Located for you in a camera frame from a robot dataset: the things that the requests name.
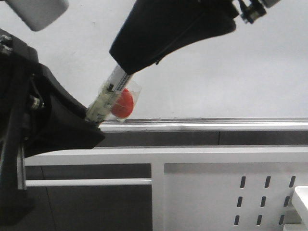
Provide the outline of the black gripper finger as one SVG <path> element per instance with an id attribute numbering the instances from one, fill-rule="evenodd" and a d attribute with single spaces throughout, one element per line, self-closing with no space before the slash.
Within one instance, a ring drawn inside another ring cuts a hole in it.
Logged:
<path id="1" fill-rule="evenodd" d="M 231 0 L 137 0 L 110 54 L 128 74 L 166 55 L 236 29 Z"/>
<path id="2" fill-rule="evenodd" d="M 39 64 L 33 83 L 44 107 L 30 112 L 26 157 L 52 151 L 92 149 L 104 133 L 85 120 L 86 107 L 70 95 L 48 67 Z"/>

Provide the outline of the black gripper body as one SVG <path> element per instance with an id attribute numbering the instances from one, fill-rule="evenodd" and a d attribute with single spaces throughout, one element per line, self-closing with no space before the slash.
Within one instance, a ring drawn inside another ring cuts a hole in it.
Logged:
<path id="1" fill-rule="evenodd" d="M 33 208 L 26 191 L 24 140 L 30 128 L 30 80 L 39 73 L 38 54 L 0 31 L 0 224 L 20 222 Z"/>
<path id="2" fill-rule="evenodd" d="M 231 0 L 235 9 L 235 18 L 241 19 L 245 24 L 253 24 L 267 14 L 265 6 L 260 0 Z"/>

